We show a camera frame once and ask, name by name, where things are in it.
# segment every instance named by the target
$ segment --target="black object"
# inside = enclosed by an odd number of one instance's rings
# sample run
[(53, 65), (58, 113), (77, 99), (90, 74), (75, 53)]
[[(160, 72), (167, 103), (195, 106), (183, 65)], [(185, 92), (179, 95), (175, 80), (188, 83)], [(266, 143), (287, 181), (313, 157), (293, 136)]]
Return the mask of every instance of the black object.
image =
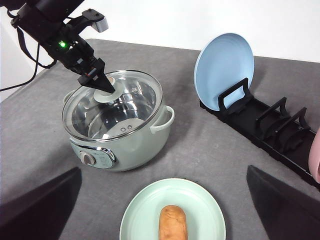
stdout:
[[(241, 87), (244, 97), (226, 108), (224, 98)], [(305, 120), (307, 109), (303, 107), (290, 116), (286, 101), (287, 98), (283, 97), (272, 106), (266, 105), (250, 93), (248, 78), (244, 78), (219, 95), (220, 111), (206, 107), (201, 101), (200, 106), (320, 190), (320, 184), (313, 179), (308, 166), (316, 133)]]
[(81, 187), (75, 167), (25, 195), (0, 206), (1, 240), (57, 240)]
[(246, 180), (270, 240), (320, 239), (320, 201), (249, 166)]
[(79, 36), (87, 26), (95, 26), (97, 23), (102, 25), (105, 16), (88, 9), (67, 24), (63, 22), (83, 1), (26, 0), (21, 7), (20, 0), (0, 0), (0, 6), (9, 10), (19, 9), (11, 24), (17, 29), (20, 47), (29, 58), (34, 61), (26, 48), (22, 30), (36, 40), (55, 61), (60, 61), (67, 69), (81, 75), (78, 79), (81, 85), (113, 93), (115, 89), (104, 72), (105, 62), (95, 58), (92, 47)]

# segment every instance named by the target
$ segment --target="robotic arm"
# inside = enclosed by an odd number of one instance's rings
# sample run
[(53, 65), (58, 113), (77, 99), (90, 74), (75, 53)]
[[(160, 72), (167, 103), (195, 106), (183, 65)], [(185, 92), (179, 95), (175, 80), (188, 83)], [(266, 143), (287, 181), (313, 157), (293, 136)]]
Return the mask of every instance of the robotic arm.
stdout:
[(105, 16), (88, 9), (68, 23), (63, 22), (70, 19), (69, 14), (83, 1), (0, 0), (0, 7), (5, 6), (9, 11), (19, 9), (17, 15), (12, 16), (11, 25), (18, 31), (20, 46), (24, 45), (22, 29), (36, 40), (50, 57), (81, 75), (78, 81), (82, 86), (113, 93), (115, 89), (104, 73), (105, 62), (97, 59), (92, 47), (79, 36), (88, 26), (98, 32), (107, 30)]

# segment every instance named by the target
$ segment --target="glass lid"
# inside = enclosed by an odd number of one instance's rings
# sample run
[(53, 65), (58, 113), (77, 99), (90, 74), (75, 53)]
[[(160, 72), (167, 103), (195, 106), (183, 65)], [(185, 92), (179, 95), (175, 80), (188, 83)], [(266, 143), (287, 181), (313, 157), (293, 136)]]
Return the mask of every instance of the glass lid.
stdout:
[(81, 86), (66, 101), (65, 129), (82, 141), (103, 142), (132, 133), (157, 113), (162, 89), (151, 75), (137, 70), (106, 74), (113, 94)]

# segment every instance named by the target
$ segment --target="gray tablecloth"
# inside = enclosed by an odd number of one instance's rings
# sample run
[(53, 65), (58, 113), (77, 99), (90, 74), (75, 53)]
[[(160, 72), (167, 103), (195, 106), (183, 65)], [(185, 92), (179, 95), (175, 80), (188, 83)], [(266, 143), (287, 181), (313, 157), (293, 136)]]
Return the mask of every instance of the gray tablecloth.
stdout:
[[(143, 187), (160, 179), (187, 178), (217, 200), (228, 240), (265, 240), (246, 182), (248, 165), (320, 200), (318, 190), (199, 107), (193, 79), (199, 51), (97, 39), (89, 43), (107, 61), (108, 71), (136, 69), (159, 80), (166, 103), (176, 113), (166, 145), (149, 163), (131, 171), (82, 165), (61, 120), (63, 98), (79, 86), (78, 76), (57, 64), (1, 104), (2, 203), (78, 166), (82, 187), (60, 239), (115, 240), (127, 205)], [(286, 96), (291, 113), (307, 107), (307, 121), (318, 129), (319, 63), (255, 57), (250, 89), (269, 105)]]

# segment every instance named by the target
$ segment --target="blue plate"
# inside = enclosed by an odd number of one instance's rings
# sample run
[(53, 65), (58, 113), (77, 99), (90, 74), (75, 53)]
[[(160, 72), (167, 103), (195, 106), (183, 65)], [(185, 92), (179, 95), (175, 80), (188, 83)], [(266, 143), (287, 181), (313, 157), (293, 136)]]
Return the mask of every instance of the blue plate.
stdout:
[[(205, 106), (219, 111), (218, 96), (244, 78), (250, 87), (254, 68), (254, 55), (242, 36), (220, 35), (207, 44), (196, 61), (195, 90)], [(244, 96), (241, 87), (224, 98), (224, 105), (228, 108)]]

